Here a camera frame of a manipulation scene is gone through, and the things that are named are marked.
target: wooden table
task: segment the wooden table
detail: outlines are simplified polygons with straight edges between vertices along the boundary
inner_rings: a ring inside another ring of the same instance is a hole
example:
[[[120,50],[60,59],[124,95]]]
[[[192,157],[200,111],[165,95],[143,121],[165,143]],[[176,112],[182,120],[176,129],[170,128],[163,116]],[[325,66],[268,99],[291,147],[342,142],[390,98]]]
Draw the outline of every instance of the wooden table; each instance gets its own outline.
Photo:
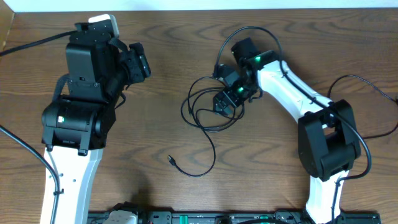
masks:
[[[68,30],[75,22],[99,14],[17,14],[6,48]],[[344,74],[357,74],[387,94],[398,93],[398,9],[322,9],[258,11],[113,12],[121,40],[141,42],[152,76],[125,91],[127,103],[99,165],[90,210],[106,210],[130,201],[175,210],[300,210],[308,198],[309,176],[297,155],[297,125],[270,96],[246,104],[246,114],[232,128],[211,134],[217,150],[214,170],[199,179],[185,177],[167,161],[171,154],[189,172],[207,170],[210,143],[199,129],[185,124],[180,104],[194,80],[212,73],[225,38],[242,26],[263,26],[284,46],[292,70],[325,94]],[[259,31],[247,31],[233,42],[252,37],[261,50],[275,43]],[[67,73],[67,38],[10,54],[0,62],[0,123],[43,151],[41,114],[50,103],[55,82]],[[232,63],[225,50],[223,63]],[[199,83],[197,88],[215,83]],[[363,136],[390,130],[396,105],[359,80],[336,86],[332,99],[354,108]],[[203,106],[211,102],[203,100]],[[221,122],[220,118],[201,116]],[[398,216],[397,133],[367,141],[373,156],[371,173],[344,184],[341,207],[377,211],[383,223]],[[0,135],[0,220],[37,223],[44,193],[45,169],[25,149]],[[351,175],[366,166],[355,162]]]

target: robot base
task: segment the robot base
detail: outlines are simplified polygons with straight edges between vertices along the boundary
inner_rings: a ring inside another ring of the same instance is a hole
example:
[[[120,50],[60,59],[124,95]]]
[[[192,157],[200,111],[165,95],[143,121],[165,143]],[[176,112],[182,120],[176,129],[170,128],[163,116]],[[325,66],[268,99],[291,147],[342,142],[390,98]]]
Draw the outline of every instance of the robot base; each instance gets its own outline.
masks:
[[[172,209],[152,208],[144,210],[129,202],[117,204],[110,212],[88,214],[87,224],[117,223],[117,224],[237,224],[247,220],[264,219],[282,220],[291,224],[313,224],[305,212],[278,210],[276,212],[256,213],[200,213],[174,212]],[[381,224],[378,213],[345,213],[341,212],[337,224]]]

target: black connector plug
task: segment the black connector plug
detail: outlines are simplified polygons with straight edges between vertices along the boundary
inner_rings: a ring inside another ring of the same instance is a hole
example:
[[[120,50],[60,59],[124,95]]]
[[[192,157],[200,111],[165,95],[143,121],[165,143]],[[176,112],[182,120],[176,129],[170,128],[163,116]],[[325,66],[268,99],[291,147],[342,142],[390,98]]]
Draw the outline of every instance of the black connector plug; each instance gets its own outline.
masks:
[[[172,156],[167,156],[167,158],[169,159],[169,163],[172,165],[172,166],[176,166],[177,165],[177,163],[175,162],[175,159],[172,157]]]

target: cable end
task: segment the cable end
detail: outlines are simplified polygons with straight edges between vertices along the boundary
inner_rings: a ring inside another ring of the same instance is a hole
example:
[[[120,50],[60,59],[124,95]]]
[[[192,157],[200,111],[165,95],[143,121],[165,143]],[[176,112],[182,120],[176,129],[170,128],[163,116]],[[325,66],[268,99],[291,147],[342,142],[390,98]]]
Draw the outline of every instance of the cable end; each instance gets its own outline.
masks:
[[[172,156],[168,155],[167,158],[169,159],[169,163],[170,163],[172,166],[175,167],[175,165],[177,165],[177,163],[175,162],[175,159],[174,159]]]
[[[212,74],[213,78],[217,77],[217,72],[218,72],[218,64],[216,63],[214,65],[214,70],[213,70],[213,74]]]

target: black cable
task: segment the black cable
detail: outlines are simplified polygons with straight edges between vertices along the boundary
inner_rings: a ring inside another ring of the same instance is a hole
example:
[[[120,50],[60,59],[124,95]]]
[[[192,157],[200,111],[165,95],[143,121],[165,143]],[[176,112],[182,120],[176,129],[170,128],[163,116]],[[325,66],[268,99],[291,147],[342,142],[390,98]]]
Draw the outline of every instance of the black cable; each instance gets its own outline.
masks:
[[[255,224],[255,223],[275,223],[275,224],[286,224],[287,222],[281,220],[272,220],[272,219],[255,219],[255,220],[248,220],[244,222],[239,222],[238,224]]]
[[[96,217],[94,219],[92,219],[92,221],[90,222],[90,224],[98,224],[98,220],[106,220],[106,217]]]
[[[283,64],[282,64],[282,62],[283,62],[283,49],[282,49],[282,45],[280,44],[279,39],[278,39],[271,31],[269,31],[269,30],[267,30],[267,29],[265,29],[265,28],[256,27],[256,26],[247,26],[247,27],[242,27],[242,28],[238,29],[237,31],[233,32],[233,33],[225,40],[224,44],[223,44],[223,45],[221,46],[221,48],[220,48],[220,51],[219,51],[218,56],[217,56],[217,61],[216,61],[216,64],[215,64],[215,70],[214,70],[215,76],[216,76],[216,71],[217,71],[217,68],[218,68],[218,63],[219,63],[219,61],[220,61],[220,57],[221,57],[221,54],[222,54],[222,51],[223,51],[225,45],[228,43],[228,41],[229,41],[234,35],[236,35],[238,32],[240,32],[240,31],[242,31],[242,30],[245,30],[245,29],[257,29],[257,30],[262,30],[262,31],[268,33],[268,34],[275,40],[276,44],[278,45],[278,48],[279,48],[279,68],[280,68],[280,71],[281,71],[282,74],[283,74],[283,77],[285,77],[285,78],[290,82],[290,84],[292,84],[296,89],[298,89],[298,91],[300,91],[301,93],[303,93],[303,95],[305,95],[308,99],[310,99],[310,100],[311,100],[312,102],[314,102],[316,105],[318,105],[319,107],[321,107],[321,108],[324,109],[325,111],[329,112],[329,113],[332,114],[335,118],[337,118],[337,119],[340,120],[343,124],[345,124],[345,125],[357,136],[358,140],[359,140],[359,141],[361,142],[361,144],[363,145],[363,148],[364,148],[365,153],[366,153],[366,158],[367,158],[367,160],[368,160],[368,164],[367,164],[367,166],[366,166],[365,171],[364,171],[363,173],[361,173],[361,174],[358,174],[358,175],[352,175],[352,176],[349,176],[349,177],[342,177],[342,178],[339,178],[339,179],[337,179],[337,181],[336,181],[336,191],[335,191],[335,195],[334,195],[334,198],[333,198],[333,205],[332,205],[332,207],[331,207],[331,215],[332,215],[332,217],[331,217],[331,218],[332,218],[332,222],[331,222],[331,223],[333,224],[333,223],[334,223],[334,220],[335,220],[335,216],[334,216],[334,212],[335,212],[335,211],[334,211],[334,207],[335,207],[335,205],[336,205],[337,190],[338,190],[338,187],[340,186],[340,182],[343,181],[343,180],[353,180],[353,179],[362,178],[362,177],[364,177],[366,174],[368,174],[369,171],[371,170],[371,167],[372,167],[372,157],[371,157],[371,153],[370,153],[370,151],[369,151],[368,145],[366,144],[366,142],[364,141],[364,139],[362,138],[362,136],[357,132],[357,130],[349,123],[349,121],[347,121],[347,119],[345,119],[344,117],[340,116],[337,112],[333,111],[333,110],[330,109],[329,107],[327,107],[327,106],[323,105],[322,103],[320,103],[315,97],[312,97],[310,94],[308,94],[306,91],[304,91],[301,87],[299,87],[295,82],[293,82],[293,81],[290,79],[290,77],[288,76],[287,72],[284,70]]]
[[[65,86],[65,83],[69,80],[69,74],[64,74],[62,75],[58,81],[57,84],[55,85],[55,89],[54,89],[54,94],[52,96],[52,101],[54,102],[55,100],[58,99],[58,97],[60,97],[63,87]]]
[[[343,76],[337,78],[337,79],[330,85],[330,87],[329,87],[329,90],[328,90],[328,98],[330,98],[331,89],[334,87],[334,85],[336,85],[336,83],[337,83],[339,80],[341,80],[341,79],[343,79],[343,78],[346,78],[346,77],[353,77],[353,78],[357,78],[357,79],[359,79],[359,80],[361,80],[361,81],[363,81],[363,82],[366,82],[368,85],[371,85],[375,90],[377,90],[382,96],[386,97],[387,99],[393,101],[396,105],[398,105],[398,100],[394,100],[394,99],[391,98],[389,95],[387,95],[387,94],[385,94],[383,91],[381,91],[381,90],[380,90],[377,86],[375,86],[373,83],[371,83],[371,82],[367,81],[366,79],[364,79],[364,78],[362,78],[362,77],[359,77],[359,76],[357,76],[357,75],[343,75]],[[398,128],[398,123],[396,124],[396,126],[395,126],[391,131],[388,131],[388,132],[382,133],[382,134],[375,134],[375,135],[372,135],[372,136],[365,136],[365,137],[363,137],[363,139],[372,139],[372,138],[384,137],[384,136],[387,136],[387,135],[393,133],[397,128]]]
[[[18,46],[18,47],[13,47],[11,49],[8,49],[8,50],[5,50],[3,52],[0,52],[0,57],[3,57],[5,55],[7,55],[7,54],[11,54],[11,53],[16,52],[18,50],[24,50],[24,49],[27,49],[29,47],[35,47],[35,46],[38,46],[40,44],[44,44],[44,43],[50,42],[52,40],[56,40],[56,39],[59,39],[61,37],[65,37],[65,36],[74,34],[76,32],[77,32],[77,30],[64,32],[64,33],[57,34],[57,35],[52,36],[52,37],[47,37],[46,39],[38,40],[38,41],[29,43],[29,44],[24,44],[24,45],[21,45],[21,46]]]
[[[194,86],[197,82],[199,82],[200,80],[203,80],[203,79],[212,79],[212,80],[216,80],[216,79],[214,79],[213,77],[201,77],[201,78],[199,78],[198,80],[196,80],[195,82],[193,82],[193,84],[191,85],[191,87],[190,87],[190,89],[189,89],[187,98],[184,99],[184,100],[182,101],[182,104],[181,104],[181,117],[182,117],[182,119],[183,119],[187,124],[189,124],[190,126],[193,126],[193,127],[195,127],[195,128],[200,128],[200,129],[202,130],[203,134],[205,134],[205,136],[208,138],[208,140],[209,140],[209,142],[210,142],[210,144],[211,144],[211,147],[212,147],[212,149],[213,149],[213,163],[212,163],[212,165],[210,166],[210,168],[209,168],[206,172],[204,172],[204,173],[202,173],[202,174],[194,175],[194,174],[189,174],[189,173],[185,172],[184,170],[182,170],[182,169],[177,165],[175,159],[174,159],[172,156],[169,155],[169,156],[167,157],[168,160],[169,160],[169,162],[170,162],[170,164],[171,164],[172,166],[174,166],[174,167],[175,167],[179,172],[181,172],[182,174],[187,175],[187,176],[189,176],[189,177],[202,177],[202,176],[208,174],[208,173],[214,168],[214,165],[215,165],[215,163],[216,163],[216,148],[215,148],[215,146],[214,146],[214,144],[213,144],[213,141],[211,140],[211,138],[209,137],[209,135],[208,135],[207,133],[218,133],[218,132],[220,132],[220,131],[223,131],[223,130],[225,130],[225,129],[231,127],[235,122],[237,122],[237,120],[241,119],[241,118],[243,117],[243,115],[244,115],[244,104],[242,104],[242,110],[241,110],[241,112],[240,112],[240,114],[238,115],[237,118],[235,118],[235,114],[236,114],[236,110],[235,110],[235,109],[234,109],[234,111],[233,111],[232,117],[225,116],[225,115],[223,115],[223,114],[219,114],[219,113],[217,113],[217,112],[215,112],[215,111],[212,111],[212,110],[209,110],[209,109],[204,109],[204,108],[198,109],[198,110],[196,110],[196,112],[194,112],[195,104],[196,104],[196,102],[199,100],[199,98],[200,98],[201,96],[203,96],[203,95],[206,94],[206,93],[220,92],[220,90],[223,89],[223,87],[210,87],[210,88],[205,88],[205,89],[199,90],[199,91],[197,91],[197,92],[191,94],[191,91],[192,91],[193,86]],[[198,95],[198,96],[195,98],[195,100],[193,101],[192,106],[191,106],[191,104],[190,104],[190,98],[191,98],[191,97],[194,97],[195,95]],[[192,119],[193,119],[193,121],[194,121],[195,124],[189,122],[189,121],[185,118],[185,116],[184,116],[184,114],[183,114],[183,107],[184,107],[184,105],[185,105],[185,102],[188,103],[189,115],[192,117]],[[229,119],[229,120],[228,120],[226,123],[221,124],[221,125],[216,125],[216,126],[203,126],[203,125],[200,123],[200,120],[199,120],[199,118],[198,118],[198,113],[201,112],[201,111],[207,111],[207,112],[211,112],[211,113],[214,113],[214,114],[217,114],[217,115],[221,115],[222,117],[227,118],[227,119]]]
[[[120,93],[120,97],[123,99],[122,102],[120,102],[120,104],[118,104],[114,109],[116,110],[117,108],[119,108],[121,105],[123,105],[126,102],[126,96],[124,93]]]
[[[7,130],[5,127],[0,125],[0,130],[8,135],[10,138],[12,138],[14,141],[18,142],[21,146],[24,146],[30,153],[32,153],[43,165],[50,171],[51,176],[53,177],[54,184],[55,184],[55,190],[54,190],[54,203],[52,207],[52,214],[51,214],[51,222],[52,224],[55,223],[55,216],[57,214],[57,208],[58,208],[58,201],[59,201],[59,195],[61,193],[60,191],[60,179],[58,174],[54,171],[52,166],[42,157],[40,153],[38,153],[32,146],[28,145],[26,142],[24,142],[22,139],[17,137],[15,134]]]
[[[252,102],[253,102],[253,100],[258,100],[258,99],[261,99],[261,98],[262,98],[262,95],[263,95],[263,90],[260,90],[260,94],[259,94],[259,96],[257,96],[257,97],[250,97],[250,99],[249,99],[249,103],[252,103]]]

